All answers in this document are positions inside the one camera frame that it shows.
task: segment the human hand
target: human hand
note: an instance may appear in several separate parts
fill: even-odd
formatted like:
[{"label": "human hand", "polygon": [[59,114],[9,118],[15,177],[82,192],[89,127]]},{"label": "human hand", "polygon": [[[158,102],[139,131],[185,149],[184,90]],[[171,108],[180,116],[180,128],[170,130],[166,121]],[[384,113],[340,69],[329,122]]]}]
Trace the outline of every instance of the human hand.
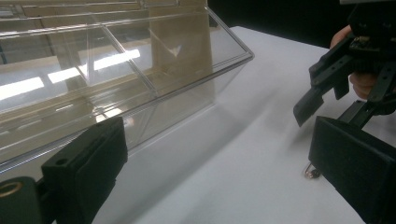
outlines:
[{"label": "human hand", "polygon": [[[341,40],[346,38],[351,32],[352,29],[348,25],[344,27],[342,30],[340,30],[337,34],[335,34],[332,37],[330,49],[335,45],[337,45]],[[376,78],[377,78],[376,74],[354,72],[350,75],[349,81],[352,83],[353,90],[356,92],[356,94],[361,99],[367,99],[370,90],[373,88],[376,82]]]}]

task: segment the clear plastic container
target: clear plastic container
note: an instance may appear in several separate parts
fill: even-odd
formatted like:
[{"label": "clear plastic container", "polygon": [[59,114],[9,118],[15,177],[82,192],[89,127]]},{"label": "clear plastic container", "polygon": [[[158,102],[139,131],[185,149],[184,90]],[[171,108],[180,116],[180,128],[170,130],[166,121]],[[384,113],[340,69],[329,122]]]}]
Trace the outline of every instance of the clear plastic container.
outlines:
[{"label": "clear plastic container", "polygon": [[1,1],[0,47],[0,181],[113,116],[133,149],[253,58],[203,0]]}]

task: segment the white surface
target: white surface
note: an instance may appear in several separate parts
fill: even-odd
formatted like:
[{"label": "white surface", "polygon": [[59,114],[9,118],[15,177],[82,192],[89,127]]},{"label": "white surface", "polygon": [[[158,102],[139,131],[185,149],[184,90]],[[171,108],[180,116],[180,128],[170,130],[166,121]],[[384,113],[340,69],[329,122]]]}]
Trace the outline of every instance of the white surface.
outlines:
[{"label": "white surface", "polygon": [[[254,61],[215,105],[136,150],[94,223],[363,223],[326,179],[303,176],[314,119],[299,128],[292,108],[327,50],[232,30]],[[356,99],[329,92],[317,115],[337,118]],[[387,119],[368,129],[391,139]]]}]

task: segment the black bracket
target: black bracket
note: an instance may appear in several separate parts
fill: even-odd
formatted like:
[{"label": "black bracket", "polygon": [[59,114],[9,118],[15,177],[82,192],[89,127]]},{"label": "black bracket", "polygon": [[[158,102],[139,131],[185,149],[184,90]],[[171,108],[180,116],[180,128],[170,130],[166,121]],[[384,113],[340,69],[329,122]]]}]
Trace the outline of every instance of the black bracket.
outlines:
[{"label": "black bracket", "polygon": [[97,123],[42,166],[0,183],[0,223],[92,223],[127,162],[122,118]]},{"label": "black bracket", "polygon": [[396,110],[396,2],[357,5],[349,17],[353,35],[310,69],[311,89],[294,107],[303,125],[334,89],[349,92],[355,71],[378,74],[366,102],[356,101],[338,119],[317,117],[309,160],[366,223],[396,223],[396,148],[364,132],[372,116]]}]

